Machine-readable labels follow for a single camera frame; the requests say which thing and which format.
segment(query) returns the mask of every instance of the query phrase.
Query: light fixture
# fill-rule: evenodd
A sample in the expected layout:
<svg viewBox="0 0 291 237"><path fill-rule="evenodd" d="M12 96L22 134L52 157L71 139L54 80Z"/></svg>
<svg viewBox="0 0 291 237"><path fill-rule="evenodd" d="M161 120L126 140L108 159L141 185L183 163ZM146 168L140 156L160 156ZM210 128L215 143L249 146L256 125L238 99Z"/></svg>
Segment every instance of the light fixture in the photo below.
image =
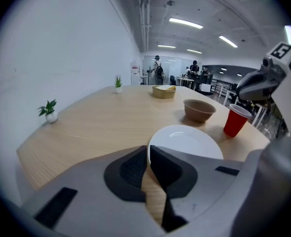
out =
<svg viewBox="0 0 291 237"><path fill-rule="evenodd" d="M187 51L194 52L194 53L201 53L199 51L195 51L195 50L191 50L191 49L187 49Z"/></svg>
<svg viewBox="0 0 291 237"><path fill-rule="evenodd" d="M285 26L286 34L287 34L287 39L289 45L291 45L291 26Z"/></svg>
<svg viewBox="0 0 291 237"><path fill-rule="evenodd" d="M176 18L170 18L169 21L170 22L174 22L174 23L179 23L179 24L187 25L187 26L196 27L196 28L199 28L199 29L201 29L203 27L203 26L200 26L200 25L197 25L197 24L194 24L194 23L185 21L185 20L176 19Z"/></svg>
<svg viewBox="0 0 291 237"><path fill-rule="evenodd" d="M172 46L172 45L158 45L158 47L176 48L176 46Z"/></svg>
<svg viewBox="0 0 291 237"><path fill-rule="evenodd" d="M230 44L233 47L238 47L237 45L235 45L233 42L229 41L226 37L224 36L219 36L220 39L224 40L225 42L227 42L228 44Z"/></svg>

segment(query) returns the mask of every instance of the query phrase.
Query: plate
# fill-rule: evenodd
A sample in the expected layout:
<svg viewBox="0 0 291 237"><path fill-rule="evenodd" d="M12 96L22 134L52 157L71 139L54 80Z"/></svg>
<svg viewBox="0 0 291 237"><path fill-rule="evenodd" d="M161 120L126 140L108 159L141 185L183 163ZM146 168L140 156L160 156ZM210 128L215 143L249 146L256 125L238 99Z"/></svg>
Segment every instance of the plate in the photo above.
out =
<svg viewBox="0 0 291 237"><path fill-rule="evenodd" d="M170 125L157 131L150 140L147 156L150 161L150 146L161 146L191 155L223 159L218 144L206 133L187 125Z"/></svg>

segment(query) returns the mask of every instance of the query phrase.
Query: basket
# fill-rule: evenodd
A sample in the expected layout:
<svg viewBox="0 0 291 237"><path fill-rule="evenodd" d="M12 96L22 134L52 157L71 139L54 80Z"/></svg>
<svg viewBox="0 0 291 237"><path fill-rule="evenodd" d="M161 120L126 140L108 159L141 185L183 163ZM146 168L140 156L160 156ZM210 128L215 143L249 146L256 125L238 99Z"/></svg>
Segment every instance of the basket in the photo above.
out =
<svg viewBox="0 0 291 237"><path fill-rule="evenodd" d="M152 87L154 97L162 98L162 99L174 98L175 92L176 92L175 86L174 86L175 89L167 89L167 90L157 89L158 86L160 85L155 85Z"/></svg>

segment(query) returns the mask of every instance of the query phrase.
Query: white pot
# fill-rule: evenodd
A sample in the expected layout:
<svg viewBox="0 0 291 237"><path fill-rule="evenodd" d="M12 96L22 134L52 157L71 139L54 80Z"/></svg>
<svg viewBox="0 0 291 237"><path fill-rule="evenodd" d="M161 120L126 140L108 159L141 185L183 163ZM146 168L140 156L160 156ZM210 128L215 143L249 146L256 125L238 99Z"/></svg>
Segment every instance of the white pot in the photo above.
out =
<svg viewBox="0 0 291 237"><path fill-rule="evenodd" d="M54 111L51 114L45 115L46 121L49 123L54 123L57 121L57 112Z"/></svg>
<svg viewBox="0 0 291 237"><path fill-rule="evenodd" d="M116 93L117 93L117 94L120 94L120 93L122 93L122 86L121 86L121 87L119 87L119 88L117 88L117 87L116 87Z"/></svg>

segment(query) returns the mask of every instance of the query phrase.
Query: red plastic cup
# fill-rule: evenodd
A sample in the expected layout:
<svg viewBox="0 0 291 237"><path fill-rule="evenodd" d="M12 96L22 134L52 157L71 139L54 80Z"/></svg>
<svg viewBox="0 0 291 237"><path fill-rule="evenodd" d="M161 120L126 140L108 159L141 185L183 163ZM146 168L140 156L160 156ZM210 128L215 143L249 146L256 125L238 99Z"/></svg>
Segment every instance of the red plastic cup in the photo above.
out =
<svg viewBox="0 0 291 237"><path fill-rule="evenodd" d="M227 135L235 137L242 129L246 121L252 117L252 114L238 105L231 104L229 108L230 112L228 120L226 121L223 130Z"/></svg>

